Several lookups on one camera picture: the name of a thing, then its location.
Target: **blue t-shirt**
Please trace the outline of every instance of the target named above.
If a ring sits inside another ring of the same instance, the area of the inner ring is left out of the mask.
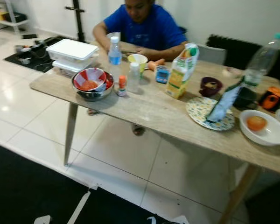
[[[165,50],[187,40],[171,15],[155,4],[141,24],[130,18],[125,5],[121,5],[104,22],[110,33],[121,32],[125,42],[145,48]]]

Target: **table leg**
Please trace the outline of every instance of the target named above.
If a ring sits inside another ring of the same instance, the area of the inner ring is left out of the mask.
[[[229,219],[232,218],[234,212],[238,208],[240,202],[243,200],[245,194],[257,179],[260,171],[261,167],[249,164],[237,188],[232,192],[227,207],[225,208],[225,211],[219,221],[219,224],[226,224]]]
[[[78,105],[70,103],[69,115],[67,118],[67,129],[66,129],[66,139],[65,139],[65,152],[64,161],[65,166],[68,165],[68,160],[70,156],[71,142],[73,140],[73,135],[75,131],[76,117],[77,117]]]

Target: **metal bowl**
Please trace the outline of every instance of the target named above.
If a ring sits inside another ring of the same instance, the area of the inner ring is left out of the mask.
[[[101,91],[101,92],[96,92],[96,91],[82,91],[80,89],[78,89],[77,87],[75,87],[74,85],[74,78],[76,75],[74,75],[71,78],[71,84],[73,85],[74,90],[77,92],[77,94],[79,94],[80,96],[82,96],[83,98],[85,98],[85,100],[87,101],[99,101],[101,99],[104,99],[105,97],[107,97],[113,90],[114,88],[114,79],[113,76],[111,74],[109,74],[108,72],[106,72],[107,75],[107,79],[112,81],[112,86],[110,86],[108,89],[106,89],[105,91]]]

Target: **wooden table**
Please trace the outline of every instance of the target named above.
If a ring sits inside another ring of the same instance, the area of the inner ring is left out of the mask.
[[[126,49],[134,47],[126,43],[123,43],[123,46]],[[107,54],[103,50],[100,50],[98,62],[100,63],[98,67],[106,71],[109,70]],[[128,73],[129,66],[126,60],[123,60],[121,68],[122,74]],[[222,216],[220,223],[224,224],[232,216],[253,180],[257,177],[260,167],[280,173],[280,146],[263,147],[247,139],[239,129],[238,115],[240,112],[235,108],[232,110],[236,117],[236,124],[231,130],[224,132],[206,129],[189,117],[185,103],[192,97],[200,96],[198,91],[202,77],[217,78],[224,84],[224,87],[238,82],[238,79],[224,77],[222,75],[223,68],[221,65],[198,61],[195,72],[190,78],[188,91],[179,100],[168,96],[164,92],[165,85],[155,82],[154,74],[149,70],[144,72],[138,94],[128,92],[126,97],[121,98],[112,92],[107,98],[98,102],[85,101],[76,94],[70,79],[58,75],[54,70],[33,81],[30,87],[70,103],[65,143],[65,165],[67,165],[70,153],[78,105],[249,162],[250,165],[233,192]],[[271,77],[264,77],[256,92],[262,94],[269,86],[280,87],[280,82]]]

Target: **man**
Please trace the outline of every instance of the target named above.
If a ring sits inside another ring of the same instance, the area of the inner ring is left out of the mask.
[[[154,0],[125,0],[112,15],[93,29],[96,40],[110,48],[108,33],[121,32],[122,40],[139,46],[137,54],[149,60],[175,59],[187,39],[173,18]]]

